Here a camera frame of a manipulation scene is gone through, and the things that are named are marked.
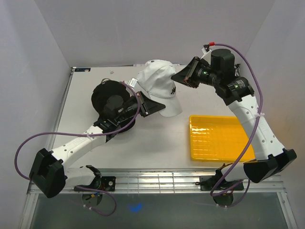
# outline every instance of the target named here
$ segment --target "gray partition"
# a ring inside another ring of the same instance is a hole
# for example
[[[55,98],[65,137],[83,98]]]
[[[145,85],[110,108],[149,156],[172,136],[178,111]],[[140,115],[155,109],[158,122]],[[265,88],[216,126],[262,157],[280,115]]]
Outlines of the gray partition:
[[[32,229],[286,229],[276,193],[249,193],[240,205],[220,208],[195,204],[213,203],[209,194],[121,194],[118,207],[103,217],[82,207],[81,194],[60,194],[52,199],[39,195]],[[97,207],[110,212],[113,201],[104,196]]]

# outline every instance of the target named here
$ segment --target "cap brim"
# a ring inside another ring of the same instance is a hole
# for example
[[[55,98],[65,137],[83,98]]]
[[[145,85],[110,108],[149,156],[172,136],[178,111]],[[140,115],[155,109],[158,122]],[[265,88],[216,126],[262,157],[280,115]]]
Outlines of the cap brim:
[[[181,105],[176,96],[168,99],[162,99],[151,94],[149,94],[149,96],[152,100],[164,104],[166,106],[165,109],[159,111],[159,113],[164,117],[173,117],[182,112]]]

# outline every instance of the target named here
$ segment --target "yellow tray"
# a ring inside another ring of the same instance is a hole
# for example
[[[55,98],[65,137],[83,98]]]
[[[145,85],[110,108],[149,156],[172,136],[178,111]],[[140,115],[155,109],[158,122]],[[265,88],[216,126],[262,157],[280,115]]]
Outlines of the yellow tray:
[[[190,147],[194,161],[234,162],[247,141],[236,117],[190,116]],[[250,146],[241,161],[254,158]]]

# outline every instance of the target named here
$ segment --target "black logo on cap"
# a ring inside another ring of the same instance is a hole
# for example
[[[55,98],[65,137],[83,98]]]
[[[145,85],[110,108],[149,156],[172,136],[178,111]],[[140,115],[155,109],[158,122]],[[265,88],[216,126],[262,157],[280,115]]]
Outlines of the black logo on cap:
[[[176,92],[176,87],[174,87],[174,88],[172,89],[171,94],[175,94],[175,92]]]

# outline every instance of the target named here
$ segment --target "robotic arm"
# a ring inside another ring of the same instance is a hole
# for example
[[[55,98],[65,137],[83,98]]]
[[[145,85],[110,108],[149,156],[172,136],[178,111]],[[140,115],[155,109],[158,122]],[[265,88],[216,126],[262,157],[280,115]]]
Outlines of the robotic arm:
[[[141,91],[136,95],[141,104],[139,114],[142,117],[165,108],[165,105],[147,98]],[[64,187],[101,189],[102,175],[98,169],[93,166],[69,167],[95,147],[114,138],[117,130],[131,122],[137,114],[138,100],[135,96],[130,97],[126,88],[116,81],[109,80],[97,86],[91,101],[100,117],[82,136],[51,151],[44,148],[36,154],[29,178],[48,198],[59,194]]]
[[[250,137],[259,115],[251,85],[246,78],[235,76],[235,57],[230,50],[211,51],[209,45],[205,45],[203,52],[202,58],[194,57],[183,70],[172,76],[172,80],[192,88],[197,88],[200,83],[213,86],[217,95],[224,100]],[[285,149],[265,118],[259,116],[258,127],[252,140],[255,159],[238,163],[225,177],[221,183],[222,187],[228,187],[230,182],[243,179],[258,183],[282,171],[296,159],[295,151]],[[216,175],[206,181],[206,185],[213,187],[229,168],[230,165],[226,165],[217,169]]]

